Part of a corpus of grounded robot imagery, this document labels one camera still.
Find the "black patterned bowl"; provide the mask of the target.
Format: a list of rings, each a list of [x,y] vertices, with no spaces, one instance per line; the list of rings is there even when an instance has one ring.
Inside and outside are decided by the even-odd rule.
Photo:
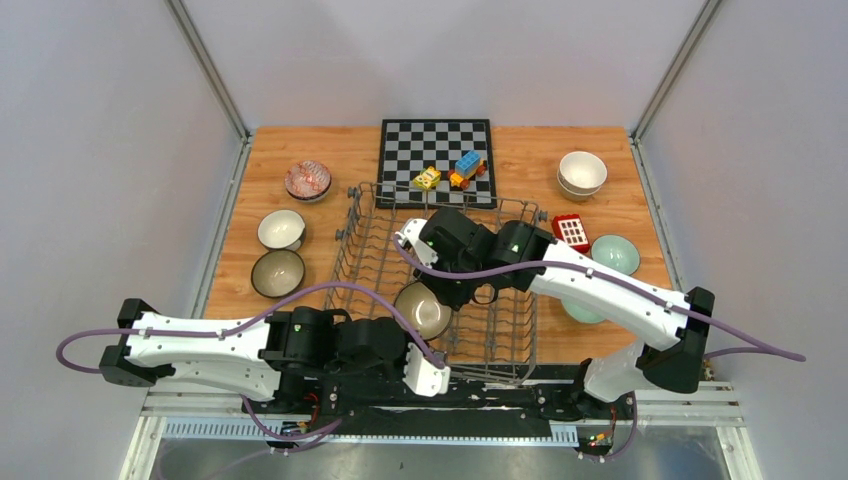
[[[406,285],[398,293],[394,307],[426,341],[444,334],[452,320],[452,310],[418,281]]]

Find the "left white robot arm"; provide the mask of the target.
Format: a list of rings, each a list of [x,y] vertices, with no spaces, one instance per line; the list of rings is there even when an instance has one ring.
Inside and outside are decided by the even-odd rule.
[[[283,413],[304,405],[308,378],[398,379],[411,341],[391,317],[354,320],[343,309],[305,306],[248,325],[171,318],[128,299],[119,323],[138,332],[105,348],[99,370],[107,382],[195,383],[271,402]]]

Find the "mint green bowl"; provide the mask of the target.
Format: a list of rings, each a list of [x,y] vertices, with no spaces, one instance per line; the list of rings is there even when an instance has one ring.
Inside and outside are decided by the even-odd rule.
[[[606,320],[604,315],[583,308],[573,302],[562,301],[562,306],[573,320],[582,324],[598,324]]]

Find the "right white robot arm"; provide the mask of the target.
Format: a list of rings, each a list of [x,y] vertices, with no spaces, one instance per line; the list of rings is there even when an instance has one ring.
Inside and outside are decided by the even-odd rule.
[[[493,232],[453,208],[407,221],[395,242],[420,281],[453,310],[474,301],[482,286],[515,289],[573,303],[634,334],[631,346],[582,364],[570,393],[584,417],[634,390],[691,394],[699,387],[709,327],[699,318],[704,308],[691,305],[696,291],[635,280],[530,223],[511,220]]]

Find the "beige floral bowl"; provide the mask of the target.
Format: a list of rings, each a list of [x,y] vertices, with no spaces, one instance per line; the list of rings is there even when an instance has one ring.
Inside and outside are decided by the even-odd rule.
[[[572,191],[568,188],[568,185],[564,183],[560,178],[557,178],[557,184],[560,190],[560,193],[568,200],[582,203],[588,201],[592,196],[600,191],[600,188],[596,188],[590,190],[588,193],[579,193]]]

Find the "teal white dotted bowl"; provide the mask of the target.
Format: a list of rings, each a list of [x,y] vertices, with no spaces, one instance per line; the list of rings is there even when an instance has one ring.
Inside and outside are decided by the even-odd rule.
[[[297,251],[306,235],[304,218],[296,211],[283,209],[267,214],[259,223],[257,237],[268,250]]]

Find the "light blue striped bowl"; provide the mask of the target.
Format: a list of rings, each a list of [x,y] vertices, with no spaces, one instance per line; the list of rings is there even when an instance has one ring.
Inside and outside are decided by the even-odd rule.
[[[603,235],[591,246],[594,261],[625,275],[634,274],[641,265],[641,255],[637,247],[627,238],[619,235]]]

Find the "blue zigzag bowl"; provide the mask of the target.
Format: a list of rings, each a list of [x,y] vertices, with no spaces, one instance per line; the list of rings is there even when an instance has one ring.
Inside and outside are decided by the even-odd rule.
[[[329,190],[332,176],[322,163],[312,160],[292,165],[284,177],[286,191],[299,196],[312,196]]]

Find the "dark teal glazed bowl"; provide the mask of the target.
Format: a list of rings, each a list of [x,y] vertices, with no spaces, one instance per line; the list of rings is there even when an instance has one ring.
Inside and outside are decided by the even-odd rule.
[[[262,255],[253,265],[251,285],[259,295],[274,299],[296,292],[305,278],[305,262],[294,251],[276,250]]]

